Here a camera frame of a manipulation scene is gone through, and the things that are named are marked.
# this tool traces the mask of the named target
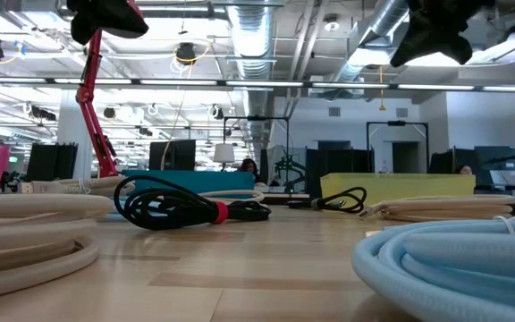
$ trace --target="lamp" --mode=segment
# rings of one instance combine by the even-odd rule
[[[218,143],[215,145],[214,162],[225,164],[234,162],[235,160],[232,144]]]

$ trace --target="coiled black cable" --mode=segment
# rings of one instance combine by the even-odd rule
[[[355,191],[360,192],[360,197],[353,194]],[[351,207],[344,208],[343,206],[347,204],[345,200],[334,201],[344,197],[353,199],[355,204]],[[327,198],[317,198],[311,201],[289,201],[287,206],[293,209],[311,208],[314,210],[338,210],[349,214],[358,214],[365,209],[366,199],[367,190],[363,187],[355,187]]]
[[[120,203],[122,187],[136,180],[162,183],[167,187],[148,188],[133,192]],[[114,205],[118,212],[136,226],[149,230],[175,229],[190,225],[215,223],[219,209],[215,201],[206,199],[172,182],[148,175],[134,175],[122,180],[114,190]],[[256,201],[234,201],[227,205],[228,219],[262,221],[271,210]]]

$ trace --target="table surface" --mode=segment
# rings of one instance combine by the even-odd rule
[[[350,264],[387,225],[272,207],[267,222],[150,232],[100,222],[99,259],[0,296],[0,321],[415,321],[375,295]]]

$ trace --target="person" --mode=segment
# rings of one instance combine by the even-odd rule
[[[256,165],[256,162],[250,158],[241,161],[241,165],[238,171],[253,173],[255,182],[262,182],[258,174],[258,166]]]
[[[472,174],[472,168],[470,165],[461,165],[456,168],[456,174]]]

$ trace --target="light blue hose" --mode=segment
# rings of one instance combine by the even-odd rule
[[[357,244],[352,265],[375,292],[422,320],[515,321],[515,234],[502,221],[386,229]]]

